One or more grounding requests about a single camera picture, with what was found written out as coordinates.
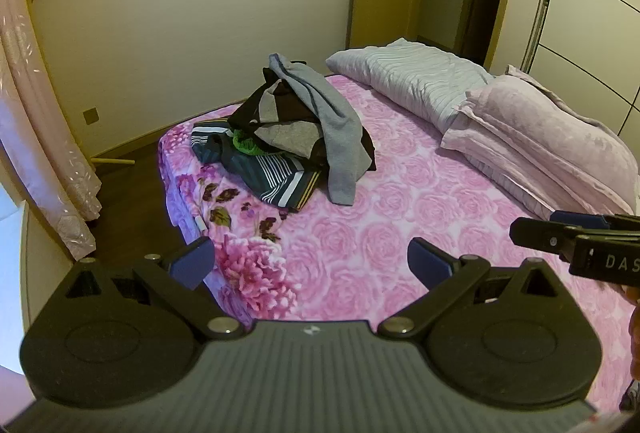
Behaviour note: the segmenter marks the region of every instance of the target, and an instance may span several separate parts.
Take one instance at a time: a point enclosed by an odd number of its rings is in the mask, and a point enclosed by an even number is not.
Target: wall outlet
[[[84,115],[84,122],[87,125],[100,121],[100,116],[98,115],[98,110],[96,108],[85,110],[82,115]]]

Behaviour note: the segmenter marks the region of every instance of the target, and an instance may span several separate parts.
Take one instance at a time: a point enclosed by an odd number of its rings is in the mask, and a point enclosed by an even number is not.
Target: wooden stick
[[[94,164],[127,164],[133,166],[136,161],[125,158],[92,158],[91,162]]]

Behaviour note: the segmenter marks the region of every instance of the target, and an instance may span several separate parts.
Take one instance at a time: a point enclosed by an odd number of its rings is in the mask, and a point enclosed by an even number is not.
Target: pile of clothes
[[[264,202],[299,211],[327,180],[330,200],[353,205],[357,180],[375,171],[374,147],[349,102],[303,62],[272,54],[265,84],[228,118],[194,124],[191,148],[220,162]]]

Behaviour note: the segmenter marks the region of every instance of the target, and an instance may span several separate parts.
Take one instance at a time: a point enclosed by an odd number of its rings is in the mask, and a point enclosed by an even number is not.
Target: curtain
[[[49,81],[26,0],[0,0],[0,140],[21,181],[69,251],[95,250],[86,220],[100,181],[80,152]]]

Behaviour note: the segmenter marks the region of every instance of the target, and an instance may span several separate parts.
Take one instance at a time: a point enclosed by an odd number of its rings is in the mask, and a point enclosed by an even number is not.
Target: pillowcase
[[[468,120],[456,120],[443,147],[499,171],[554,210],[633,214],[638,164],[626,145],[526,77],[500,76],[467,92],[459,110]]]
[[[457,116],[467,90],[494,77],[480,65],[454,54],[401,38],[386,47],[337,52],[327,61],[335,74],[370,85],[444,134]]]
[[[463,114],[460,114],[460,118],[464,118],[469,121],[469,118]],[[480,162],[477,158],[472,157],[471,155],[465,155],[465,158],[485,177],[490,178],[498,186],[507,191],[507,193],[519,202],[527,211],[539,216],[542,220],[548,220],[551,217],[551,213],[554,212],[554,209],[545,201],[536,197],[536,195],[527,188],[518,184],[514,179],[500,173],[498,169],[491,168],[491,166],[486,165],[484,162]]]

